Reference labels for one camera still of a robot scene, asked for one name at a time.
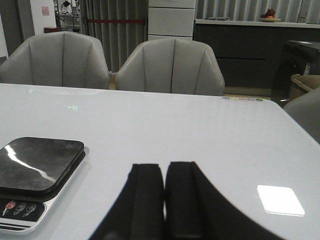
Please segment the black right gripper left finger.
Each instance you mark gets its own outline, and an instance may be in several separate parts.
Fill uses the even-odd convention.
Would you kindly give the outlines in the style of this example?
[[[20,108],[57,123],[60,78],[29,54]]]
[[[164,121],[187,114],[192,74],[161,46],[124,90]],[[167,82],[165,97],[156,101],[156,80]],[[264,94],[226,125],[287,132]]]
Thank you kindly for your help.
[[[133,164],[116,201],[91,240],[162,240],[164,183],[157,164]]]

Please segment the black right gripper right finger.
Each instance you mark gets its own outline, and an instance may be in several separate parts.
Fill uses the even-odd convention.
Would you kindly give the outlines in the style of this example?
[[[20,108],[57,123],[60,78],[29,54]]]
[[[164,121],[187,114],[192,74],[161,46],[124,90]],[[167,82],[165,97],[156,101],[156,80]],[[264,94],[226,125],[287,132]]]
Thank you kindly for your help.
[[[169,240],[278,240],[229,202],[195,162],[171,162],[165,180]]]

